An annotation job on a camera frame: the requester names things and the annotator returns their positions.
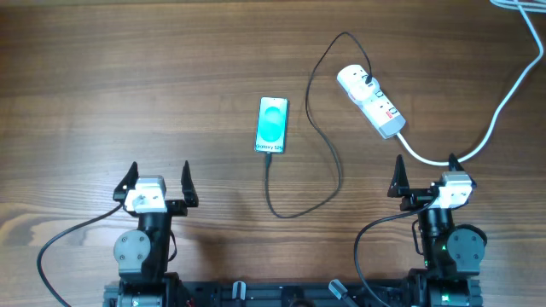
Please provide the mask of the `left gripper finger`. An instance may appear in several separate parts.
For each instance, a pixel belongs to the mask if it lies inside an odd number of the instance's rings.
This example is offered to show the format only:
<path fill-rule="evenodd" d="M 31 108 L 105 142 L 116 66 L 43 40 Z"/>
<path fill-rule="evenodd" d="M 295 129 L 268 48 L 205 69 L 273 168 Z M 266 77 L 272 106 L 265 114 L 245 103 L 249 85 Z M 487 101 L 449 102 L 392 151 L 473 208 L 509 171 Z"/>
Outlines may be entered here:
<path fill-rule="evenodd" d="M 127 194 L 130 190 L 135 188 L 138 174 L 137 162 L 133 161 L 130 169 L 127 171 L 123 179 L 119 182 L 117 187 L 113 191 L 113 201 L 125 202 Z"/>
<path fill-rule="evenodd" d="M 182 187 L 182 194 L 183 194 L 184 202 L 186 206 L 198 207 L 199 197 L 195 190 L 195 186 L 191 177 L 189 162 L 187 160 L 185 161 L 184 166 L 182 168 L 181 187 Z"/>

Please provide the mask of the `white power strip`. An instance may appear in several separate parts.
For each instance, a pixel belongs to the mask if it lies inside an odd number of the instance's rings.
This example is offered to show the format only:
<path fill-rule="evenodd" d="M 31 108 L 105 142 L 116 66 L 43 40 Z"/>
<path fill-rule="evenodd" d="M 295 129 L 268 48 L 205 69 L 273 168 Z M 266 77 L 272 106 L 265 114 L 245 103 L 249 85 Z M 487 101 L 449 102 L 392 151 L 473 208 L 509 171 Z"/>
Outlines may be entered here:
<path fill-rule="evenodd" d="M 369 77 L 370 75 L 362 66 L 350 65 L 339 71 L 337 81 L 349 97 L 349 87 L 359 80 L 363 80 L 368 84 L 373 79 L 369 79 Z M 375 94 L 374 100 L 365 101 L 364 103 L 353 103 L 358 106 L 383 139 L 396 136 L 406 124 L 403 115 L 381 89 Z"/>

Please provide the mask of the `teal Galaxy smartphone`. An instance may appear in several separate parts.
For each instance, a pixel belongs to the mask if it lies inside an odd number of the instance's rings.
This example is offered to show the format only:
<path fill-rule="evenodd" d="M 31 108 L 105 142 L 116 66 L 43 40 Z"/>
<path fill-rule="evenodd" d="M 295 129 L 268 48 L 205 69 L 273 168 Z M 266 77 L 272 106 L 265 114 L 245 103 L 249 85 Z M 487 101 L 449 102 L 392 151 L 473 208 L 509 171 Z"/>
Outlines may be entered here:
<path fill-rule="evenodd" d="M 284 153 L 288 107 L 287 98 L 264 96 L 260 99 L 254 145 L 256 152 Z"/>

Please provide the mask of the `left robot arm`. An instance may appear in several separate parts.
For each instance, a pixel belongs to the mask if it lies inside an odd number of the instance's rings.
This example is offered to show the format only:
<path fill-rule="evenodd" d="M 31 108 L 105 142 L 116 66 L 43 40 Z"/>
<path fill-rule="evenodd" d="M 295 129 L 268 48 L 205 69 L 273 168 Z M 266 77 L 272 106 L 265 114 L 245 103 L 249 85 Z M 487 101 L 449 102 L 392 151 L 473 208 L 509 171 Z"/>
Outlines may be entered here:
<path fill-rule="evenodd" d="M 106 287 L 105 306 L 193 306 L 189 290 L 177 273 L 169 273 L 168 263 L 176 257 L 170 244 L 176 242 L 171 230 L 174 217 L 185 217 L 190 207 L 199 205 L 189 164 L 182 168 L 181 200 L 166 199 L 162 176 L 141 176 L 132 163 L 113 191 L 113 200 L 138 219 L 135 230 L 123 233 L 115 242 L 113 255 L 118 263 L 119 284 Z"/>

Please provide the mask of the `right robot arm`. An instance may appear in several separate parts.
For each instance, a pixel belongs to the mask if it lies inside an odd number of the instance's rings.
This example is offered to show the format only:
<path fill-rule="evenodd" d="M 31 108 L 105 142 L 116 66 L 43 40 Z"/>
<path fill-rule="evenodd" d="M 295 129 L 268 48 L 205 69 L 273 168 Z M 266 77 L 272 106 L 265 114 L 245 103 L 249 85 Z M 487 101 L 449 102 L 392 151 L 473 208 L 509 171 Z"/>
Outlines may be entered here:
<path fill-rule="evenodd" d="M 487 236 L 471 225 L 455 225 L 452 212 L 468 204 L 477 187 L 454 154 L 448 170 L 428 188 L 411 188 L 402 156 L 398 156 L 387 195 L 400 198 L 401 211 L 417 215 L 412 224 L 415 249 L 425 268 L 411 269 L 404 279 L 408 306 L 480 307 L 484 304 L 479 281 Z"/>

